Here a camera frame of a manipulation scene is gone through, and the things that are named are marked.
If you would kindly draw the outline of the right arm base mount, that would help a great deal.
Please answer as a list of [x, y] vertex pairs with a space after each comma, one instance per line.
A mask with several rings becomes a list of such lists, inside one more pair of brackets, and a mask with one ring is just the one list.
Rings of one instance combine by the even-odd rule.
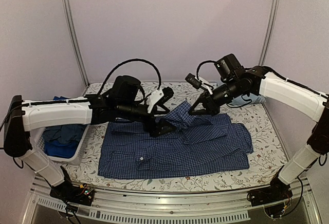
[[251, 205], [254, 207], [289, 199], [292, 196], [293, 193], [290, 189], [290, 185], [275, 183], [264, 188], [250, 190], [247, 193], [247, 200], [251, 202]]

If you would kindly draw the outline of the light blue t-shirt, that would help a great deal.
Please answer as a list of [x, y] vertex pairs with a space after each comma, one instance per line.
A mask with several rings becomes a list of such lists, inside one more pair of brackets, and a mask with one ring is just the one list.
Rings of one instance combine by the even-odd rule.
[[249, 104], [261, 104], [265, 102], [265, 97], [262, 95], [241, 95], [236, 98], [234, 98], [229, 105], [231, 106], [243, 106], [243, 105], [249, 105]]

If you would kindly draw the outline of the dark blue checkered shirt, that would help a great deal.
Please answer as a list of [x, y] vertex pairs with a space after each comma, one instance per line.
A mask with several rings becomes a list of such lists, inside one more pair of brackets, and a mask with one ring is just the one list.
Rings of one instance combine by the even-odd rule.
[[164, 120], [176, 130], [153, 138], [139, 122], [109, 123], [98, 175], [111, 179], [163, 179], [249, 168], [252, 139], [227, 114], [191, 116], [182, 102]]

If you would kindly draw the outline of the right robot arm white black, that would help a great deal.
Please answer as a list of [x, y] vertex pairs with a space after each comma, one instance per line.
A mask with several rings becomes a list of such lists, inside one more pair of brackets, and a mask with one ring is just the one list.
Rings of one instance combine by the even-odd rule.
[[328, 95], [284, 77], [268, 66], [245, 68], [233, 54], [211, 63], [220, 75], [220, 87], [210, 87], [198, 73], [185, 78], [195, 89], [203, 90], [189, 110], [190, 115], [214, 116], [224, 104], [253, 94], [278, 101], [315, 122], [305, 145], [279, 169], [266, 189], [268, 200], [277, 201], [298, 176], [328, 153]]

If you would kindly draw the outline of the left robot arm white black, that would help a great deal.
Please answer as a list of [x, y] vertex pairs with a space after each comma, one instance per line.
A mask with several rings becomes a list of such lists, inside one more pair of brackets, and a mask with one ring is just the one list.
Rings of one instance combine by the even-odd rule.
[[38, 128], [60, 125], [96, 125], [115, 122], [118, 118], [141, 122], [151, 137], [158, 137], [175, 130], [157, 115], [169, 113], [165, 103], [173, 97], [170, 87], [156, 90], [136, 100], [138, 92], [144, 92], [138, 79], [131, 76], [116, 77], [112, 88], [99, 89], [96, 94], [74, 99], [51, 101], [24, 101], [22, 96], [12, 98], [1, 129], [4, 130], [4, 152], [19, 158], [41, 175], [65, 200], [73, 200], [76, 188], [64, 169], [54, 165], [42, 151], [33, 147], [30, 132]]

